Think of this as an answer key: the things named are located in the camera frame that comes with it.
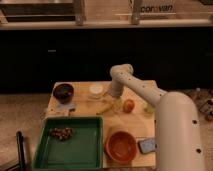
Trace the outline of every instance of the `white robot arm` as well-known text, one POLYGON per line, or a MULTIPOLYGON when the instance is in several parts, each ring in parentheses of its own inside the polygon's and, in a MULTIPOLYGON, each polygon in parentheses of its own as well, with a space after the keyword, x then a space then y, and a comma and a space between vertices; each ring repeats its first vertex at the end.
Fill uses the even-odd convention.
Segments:
POLYGON ((118 98, 123 86, 155 107, 157 171, 205 171, 197 108, 180 92, 166 92, 132 76, 129 64, 113 66, 108 93, 118 98))

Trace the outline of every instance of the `small bowl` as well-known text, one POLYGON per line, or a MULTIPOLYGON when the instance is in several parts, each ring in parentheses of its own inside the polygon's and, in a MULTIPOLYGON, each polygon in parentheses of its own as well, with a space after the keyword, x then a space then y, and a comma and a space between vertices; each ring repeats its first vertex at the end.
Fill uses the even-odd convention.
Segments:
POLYGON ((127 165, 136 156, 136 141, 130 133, 118 131, 106 139, 105 150, 114 162, 127 165))
POLYGON ((56 86, 53 90, 53 96, 62 104, 68 103, 72 100, 74 95, 74 88, 72 85, 63 83, 56 86))

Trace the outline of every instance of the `shelf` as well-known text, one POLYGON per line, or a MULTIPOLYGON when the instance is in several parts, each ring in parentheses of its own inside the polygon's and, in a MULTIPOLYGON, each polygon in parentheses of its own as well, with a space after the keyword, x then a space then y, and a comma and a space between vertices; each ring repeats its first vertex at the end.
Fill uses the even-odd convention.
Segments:
POLYGON ((213 26, 213 5, 199 0, 134 3, 135 6, 132 0, 2 0, 0 29, 213 26))

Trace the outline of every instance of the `cabinet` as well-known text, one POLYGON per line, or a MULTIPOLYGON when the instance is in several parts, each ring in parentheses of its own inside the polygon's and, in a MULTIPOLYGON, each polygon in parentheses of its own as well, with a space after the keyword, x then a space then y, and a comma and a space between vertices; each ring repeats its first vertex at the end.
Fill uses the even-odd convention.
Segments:
POLYGON ((1 92, 51 91, 56 81, 110 80, 115 64, 164 89, 212 87, 213 29, 0 31, 1 92))

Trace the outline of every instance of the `wooden table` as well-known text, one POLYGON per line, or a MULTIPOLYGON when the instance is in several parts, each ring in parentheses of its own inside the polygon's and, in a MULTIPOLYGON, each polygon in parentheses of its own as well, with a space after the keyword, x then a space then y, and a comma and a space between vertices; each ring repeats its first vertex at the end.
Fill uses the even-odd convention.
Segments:
MULTIPOLYGON (((145 81, 150 86, 156 86, 155 81, 145 81)), ((89 86, 94 82, 68 82, 74 87, 74 97, 72 104, 76 105, 76 110, 69 111, 71 104, 60 105, 51 95, 46 117, 55 116, 97 116, 96 114, 103 110, 106 101, 103 98, 95 100, 90 98, 89 86)), ((104 91, 107 91, 110 82, 99 82, 103 85, 104 91)), ((121 97, 121 102, 131 98, 135 101, 135 108, 130 114, 126 114, 121 108, 112 108, 99 115, 103 119, 103 138, 106 139, 108 130, 114 125, 125 125, 128 131, 135 137, 136 141, 147 137, 154 137, 154 114, 145 112, 147 103, 137 96, 132 90, 125 87, 121 97)), ((125 167, 149 167, 155 166, 155 153, 142 155, 139 150, 131 165, 125 167)), ((123 167, 113 163, 108 156, 103 156, 103 168, 123 167)))

